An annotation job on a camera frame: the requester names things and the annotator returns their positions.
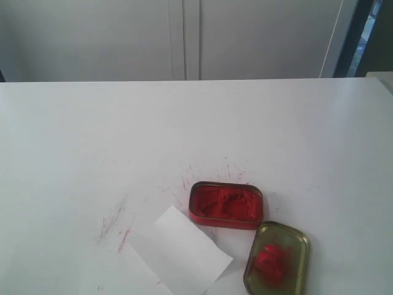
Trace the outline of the red plastic stamp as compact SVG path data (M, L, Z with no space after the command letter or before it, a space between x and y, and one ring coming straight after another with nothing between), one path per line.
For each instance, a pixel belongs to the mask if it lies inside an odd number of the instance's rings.
M256 256L254 267L261 271L263 279L278 284L288 269L287 254L277 244L265 245Z

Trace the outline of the red ink pad tin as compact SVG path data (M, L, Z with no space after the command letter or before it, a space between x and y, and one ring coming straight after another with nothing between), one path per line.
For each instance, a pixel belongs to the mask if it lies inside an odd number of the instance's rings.
M202 226L254 230L263 221L263 194L250 184L199 181L190 190L189 215Z

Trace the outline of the white paper slip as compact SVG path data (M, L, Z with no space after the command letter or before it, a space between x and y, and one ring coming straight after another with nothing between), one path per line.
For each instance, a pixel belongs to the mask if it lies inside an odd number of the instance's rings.
M175 206L130 244L173 294L203 294L233 260Z

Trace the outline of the gold tin lid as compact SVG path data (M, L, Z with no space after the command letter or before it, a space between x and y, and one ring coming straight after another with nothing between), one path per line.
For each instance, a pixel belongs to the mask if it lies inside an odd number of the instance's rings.
M254 267L258 253L265 245L277 244L287 254L288 269L278 283L262 278ZM274 221L263 222L256 230L243 282L248 294L303 294L307 277L311 244L301 231Z

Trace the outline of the white cabinet with doors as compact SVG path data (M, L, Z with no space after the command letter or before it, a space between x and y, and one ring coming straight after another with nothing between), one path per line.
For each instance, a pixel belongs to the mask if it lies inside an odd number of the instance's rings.
M355 1L2 1L9 82L332 77Z

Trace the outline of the dark window frame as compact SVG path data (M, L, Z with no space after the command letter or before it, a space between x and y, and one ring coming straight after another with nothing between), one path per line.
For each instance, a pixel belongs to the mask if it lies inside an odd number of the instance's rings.
M333 77L392 71L392 1L358 1Z

